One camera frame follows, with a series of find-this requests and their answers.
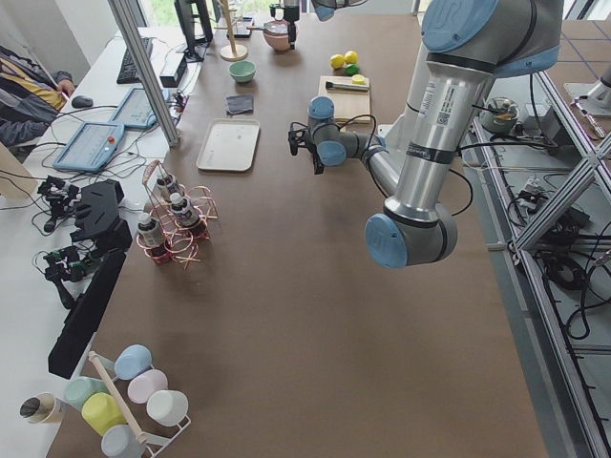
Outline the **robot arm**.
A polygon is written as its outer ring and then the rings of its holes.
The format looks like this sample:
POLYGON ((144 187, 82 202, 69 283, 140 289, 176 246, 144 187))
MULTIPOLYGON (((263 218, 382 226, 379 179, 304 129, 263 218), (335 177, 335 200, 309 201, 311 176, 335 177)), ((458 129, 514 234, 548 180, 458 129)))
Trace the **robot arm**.
MULTIPOLYGON (((318 19, 322 22, 330 19, 334 12, 344 8, 353 8, 367 3, 367 0, 312 0, 311 6, 318 19)), ((286 0, 281 2, 284 9, 284 20, 287 22, 287 36, 289 48, 295 49, 297 39, 296 23, 300 20, 301 3, 297 0, 286 0)))
POLYGON ((344 132, 330 98, 310 101, 303 140, 317 168, 357 158, 388 195, 365 228, 378 264, 432 263, 453 251, 456 224, 438 198, 474 105, 495 80, 557 62, 562 10, 560 1, 431 2, 406 110, 386 136, 344 132))

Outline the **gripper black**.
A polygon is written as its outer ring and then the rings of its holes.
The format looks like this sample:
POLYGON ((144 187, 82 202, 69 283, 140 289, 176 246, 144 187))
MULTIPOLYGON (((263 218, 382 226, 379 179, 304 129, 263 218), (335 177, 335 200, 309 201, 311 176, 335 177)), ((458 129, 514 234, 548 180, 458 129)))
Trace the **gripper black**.
POLYGON ((320 159, 317 147, 315 145, 311 145, 309 147, 309 151, 312 154, 314 175, 322 174, 325 171, 325 165, 322 163, 322 160, 320 159))
POLYGON ((287 24, 289 48, 294 50, 296 44, 296 23, 299 20, 299 0, 284 0, 284 19, 287 24))

